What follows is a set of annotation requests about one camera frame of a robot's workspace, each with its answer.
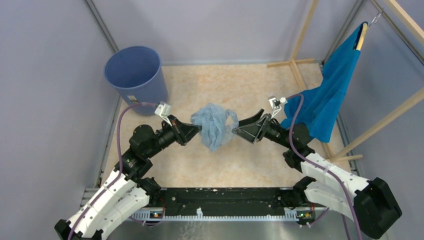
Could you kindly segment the translucent blue trash bag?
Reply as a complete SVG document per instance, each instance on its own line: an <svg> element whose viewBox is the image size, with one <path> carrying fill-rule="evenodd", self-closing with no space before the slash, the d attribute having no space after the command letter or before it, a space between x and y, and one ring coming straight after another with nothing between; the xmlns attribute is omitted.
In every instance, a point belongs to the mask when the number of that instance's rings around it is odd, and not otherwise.
<svg viewBox="0 0 424 240"><path fill-rule="evenodd" d="M215 103L208 103L193 113L190 122L202 127L201 141L211 152L228 143L234 136L232 130L239 126L235 111Z"/></svg>

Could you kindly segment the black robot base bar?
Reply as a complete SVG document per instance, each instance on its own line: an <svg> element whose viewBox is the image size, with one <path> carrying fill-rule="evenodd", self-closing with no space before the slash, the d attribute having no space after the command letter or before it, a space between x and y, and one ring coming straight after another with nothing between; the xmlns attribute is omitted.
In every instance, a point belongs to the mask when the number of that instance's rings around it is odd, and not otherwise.
<svg viewBox="0 0 424 240"><path fill-rule="evenodd" d="M302 198L291 187L163 188L148 204L165 216L193 216L201 209L206 217L283 216L289 210L314 210L319 205Z"/></svg>

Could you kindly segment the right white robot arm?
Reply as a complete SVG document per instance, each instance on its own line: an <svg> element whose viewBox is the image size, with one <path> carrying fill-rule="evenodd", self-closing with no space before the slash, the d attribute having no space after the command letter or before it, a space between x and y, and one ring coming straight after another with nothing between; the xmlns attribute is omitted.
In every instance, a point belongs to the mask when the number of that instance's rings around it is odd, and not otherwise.
<svg viewBox="0 0 424 240"><path fill-rule="evenodd" d="M287 148L282 154L286 164L304 175L293 187L299 206L325 206L351 219L359 234L373 239L380 239L403 215L386 181L350 173L310 148L312 139L303 123L283 128L261 109L241 120L232 133L251 144L268 139Z"/></svg>

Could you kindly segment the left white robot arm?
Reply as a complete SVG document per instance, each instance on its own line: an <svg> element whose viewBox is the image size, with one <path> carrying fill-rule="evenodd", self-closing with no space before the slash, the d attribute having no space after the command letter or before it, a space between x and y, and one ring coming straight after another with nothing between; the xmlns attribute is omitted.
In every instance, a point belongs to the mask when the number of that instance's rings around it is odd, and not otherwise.
<svg viewBox="0 0 424 240"><path fill-rule="evenodd" d="M170 115L153 130L137 126L129 139L129 149L120 155L108 179L69 219L59 220L54 229L61 240L106 240L137 210L160 202L161 187L145 174L153 166L151 158L173 143L185 146L200 133L200 125L184 123Z"/></svg>

